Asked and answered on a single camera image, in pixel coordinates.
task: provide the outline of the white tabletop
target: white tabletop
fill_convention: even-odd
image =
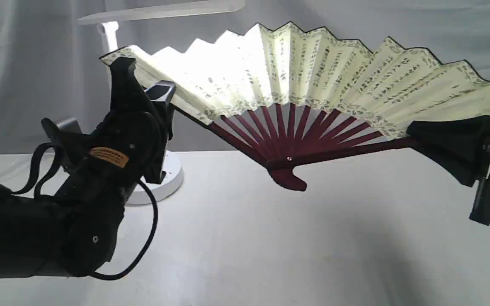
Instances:
[[[284,190],[237,152],[180,153],[181,189],[160,206],[150,250],[120,281],[0,280],[0,306],[490,305],[490,227],[468,221],[474,190],[411,150],[309,165]],[[0,182],[27,178],[0,155]],[[47,183],[54,191],[65,174]],[[127,207],[119,272],[151,226]]]

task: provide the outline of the orange label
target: orange label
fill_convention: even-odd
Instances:
[[[94,147],[90,150],[90,155],[98,159],[103,159],[104,161],[110,162],[111,164],[117,165],[120,168],[124,168],[130,160],[130,158],[123,153],[113,150],[110,147]]]

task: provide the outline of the folding fan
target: folding fan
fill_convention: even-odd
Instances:
[[[298,165],[409,147],[414,120],[490,115],[490,81],[465,60],[441,64],[427,48],[403,48],[388,37],[372,52],[326,28],[276,31],[255,25],[196,40],[185,53],[149,55],[137,46],[101,57],[137,59],[140,84],[177,84],[173,105],[266,167],[290,190],[307,184]]]

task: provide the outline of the maroon wooden fan rib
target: maroon wooden fan rib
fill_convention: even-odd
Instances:
[[[296,177],[292,172],[294,167],[299,165],[390,149],[401,149],[410,147],[413,143],[410,138],[401,138],[364,145],[364,143],[383,135],[375,131],[354,137],[370,127],[368,123],[364,122],[348,129],[356,122],[354,117],[348,117],[331,128],[339,116],[346,116],[338,110],[333,110],[330,113],[320,112],[308,130],[305,130],[311,108],[306,106],[301,117],[296,118],[296,106],[294,104],[290,104],[288,124],[285,126],[281,105],[275,104],[275,108],[277,126],[274,125],[272,116],[266,107],[261,107],[263,118],[252,110],[246,113],[256,128],[245,119],[244,115],[231,118],[222,116],[222,122],[241,139],[215,122],[206,126],[185,112],[180,112],[211,130],[224,141],[265,167],[277,184],[290,190],[304,191],[307,188],[306,182]]]

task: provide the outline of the gray fabric backdrop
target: gray fabric backdrop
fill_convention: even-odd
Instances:
[[[95,26],[80,16],[175,0],[0,0],[0,153],[26,153],[44,140],[39,121],[75,116],[92,130],[109,105],[103,52]],[[490,0],[247,0],[238,12],[120,23],[119,45],[148,52],[184,51],[196,38],[214,41],[226,29],[254,23],[305,30],[327,26],[339,38],[375,48],[391,35],[404,46],[427,46],[442,61],[468,59],[490,79]],[[175,151],[231,149],[182,116]]]

